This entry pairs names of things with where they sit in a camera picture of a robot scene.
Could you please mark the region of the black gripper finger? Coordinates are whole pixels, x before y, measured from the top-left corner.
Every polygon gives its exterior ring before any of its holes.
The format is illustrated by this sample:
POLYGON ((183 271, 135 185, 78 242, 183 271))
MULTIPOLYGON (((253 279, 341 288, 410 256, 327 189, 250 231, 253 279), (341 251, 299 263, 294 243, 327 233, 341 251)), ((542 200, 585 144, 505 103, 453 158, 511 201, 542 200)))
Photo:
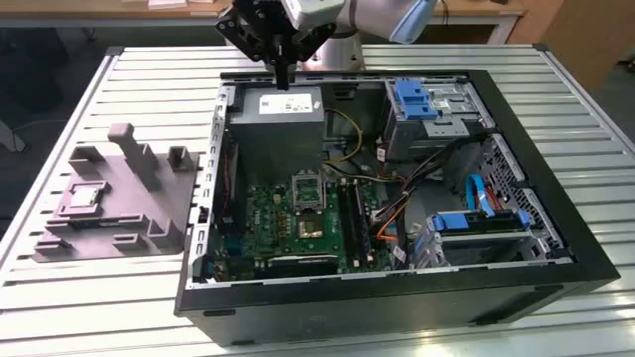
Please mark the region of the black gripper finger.
POLYGON ((290 88, 290 66, 306 62, 334 33, 333 22, 307 31, 294 30, 281 35, 281 90, 290 88))
POLYGON ((254 62, 263 61, 281 89, 281 35, 259 39, 234 7, 222 13, 215 29, 254 62))

